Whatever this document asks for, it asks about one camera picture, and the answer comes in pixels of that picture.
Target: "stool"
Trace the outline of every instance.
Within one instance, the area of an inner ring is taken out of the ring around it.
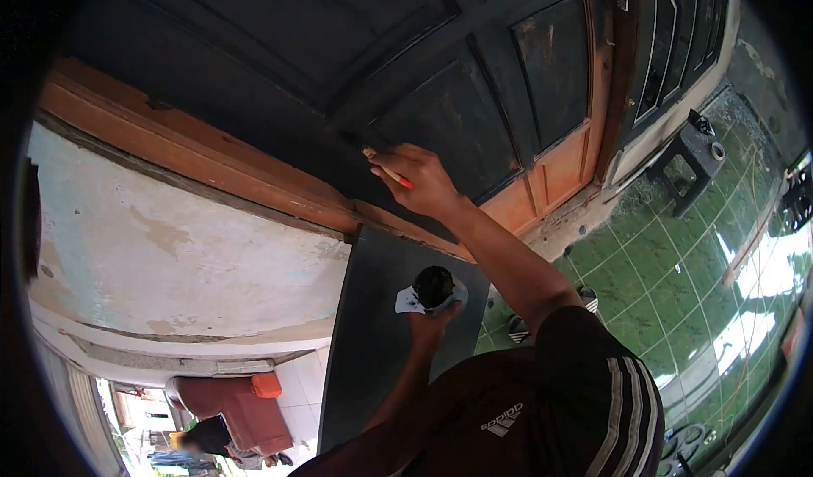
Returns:
[[[686,160],[696,176],[686,195],[680,195],[664,172],[666,165],[678,154]],[[720,167],[723,167],[724,161],[725,149],[722,144],[715,141],[715,137],[704,135],[694,127],[684,126],[661,157],[646,169],[646,178],[660,179],[664,183],[666,191],[676,204],[672,216],[683,218],[686,211],[692,207],[697,198],[700,198],[706,186],[717,175]]]

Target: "white stripe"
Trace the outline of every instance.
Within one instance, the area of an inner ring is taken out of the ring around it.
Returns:
[[[614,357],[607,358],[607,367],[612,375],[612,386],[610,389],[612,400],[610,403],[610,414],[607,419],[607,434],[604,437],[601,448],[596,453],[596,457],[587,469],[585,477],[596,477],[603,468],[610,454],[615,449],[618,442],[618,425],[621,421],[621,407],[624,405],[621,370],[618,369],[618,361]]]
[[[627,447],[621,455],[621,461],[613,472],[613,477],[627,473],[630,463],[633,462],[635,452],[638,451],[638,432],[641,431],[641,413],[644,407],[644,400],[641,396],[641,380],[635,368],[635,363],[629,357],[625,357],[624,364],[629,371],[629,380],[632,382],[633,390],[633,414],[629,418],[629,431],[627,434]]]
[[[638,461],[638,466],[636,466],[635,472],[633,472],[633,477],[638,477],[638,475],[644,471],[646,461],[650,458],[650,452],[652,452],[652,441],[655,439],[655,428],[658,425],[658,400],[655,398],[655,388],[653,387],[654,384],[652,383],[650,374],[646,371],[643,362],[636,360],[636,364],[638,365],[638,368],[641,369],[641,376],[646,382],[646,391],[650,395],[650,429],[649,431],[646,431],[646,445],[644,447],[644,453],[641,455],[641,459]]]

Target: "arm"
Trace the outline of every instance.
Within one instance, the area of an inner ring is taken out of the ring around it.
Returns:
[[[569,279],[454,189],[436,154],[401,144],[392,154],[377,154],[370,162],[412,181],[415,188],[407,189],[380,168],[371,169],[398,203],[437,219],[460,239],[534,339],[554,310],[584,306]]]
[[[437,315],[407,313],[412,348],[406,357],[406,364],[395,380],[395,385],[384,397],[372,417],[364,427],[367,431],[381,422],[391,419],[404,405],[411,403],[426,389],[429,383],[429,369],[432,358],[441,345],[446,324],[460,311],[460,301],[444,309]]]

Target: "wooden door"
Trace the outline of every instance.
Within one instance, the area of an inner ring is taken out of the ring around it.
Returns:
[[[432,149],[514,232],[592,177],[606,0],[89,0],[67,54],[439,236],[349,132]]]

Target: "white cloth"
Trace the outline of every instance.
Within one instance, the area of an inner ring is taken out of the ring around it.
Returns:
[[[462,307],[466,307],[468,302],[468,289],[466,285],[460,282],[459,279],[452,277],[452,294],[446,298],[438,307],[432,309],[433,313],[439,313],[454,301],[460,301]],[[415,311],[416,313],[426,313],[426,308],[418,301],[418,294],[412,285],[398,292],[395,297],[395,312],[396,313],[409,313]]]

